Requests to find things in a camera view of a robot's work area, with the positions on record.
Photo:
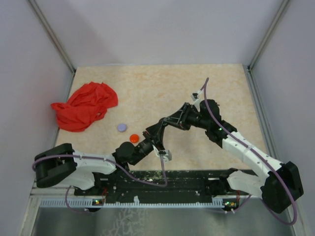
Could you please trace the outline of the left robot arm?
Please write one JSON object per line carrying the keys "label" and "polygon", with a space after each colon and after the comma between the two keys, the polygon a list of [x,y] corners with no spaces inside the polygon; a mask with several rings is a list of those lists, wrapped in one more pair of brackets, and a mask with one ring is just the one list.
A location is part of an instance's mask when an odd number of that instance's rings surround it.
{"label": "left robot arm", "polygon": [[151,152],[155,153],[163,166],[172,159],[171,152],[163,146],[166,126],[165,120],[161,119],[144,131],[145,139],[138,145],[124,142],[114,153],[108,155],[76,151],[70,143],[43,152],[35,157],[32,164],[37,187],[71,185],[97,195],[102,191],[102,182],[95,178],[97,173],[110,175],[119,169],[129,176],[129,166],[138,164]]}

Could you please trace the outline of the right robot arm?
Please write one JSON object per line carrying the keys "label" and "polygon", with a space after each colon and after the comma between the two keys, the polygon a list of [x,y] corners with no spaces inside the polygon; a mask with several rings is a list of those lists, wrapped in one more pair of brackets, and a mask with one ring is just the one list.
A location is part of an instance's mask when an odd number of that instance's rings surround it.
{"label": "right robot arm", "polygon": [[238,130],[223,120],[215,100],[203,100],[200,108],[185,103],[174,114],[162,118],[165,125],[189,130],[194,126],[205,130],[210,141],[234,154],[254,175],[230,169],[223,175],[220,190],[232,194],[240,190],[259,197],[275,213],[282,213],[304,194],[298,167],[291,161],[283,163],[262,152],[246,140]]}

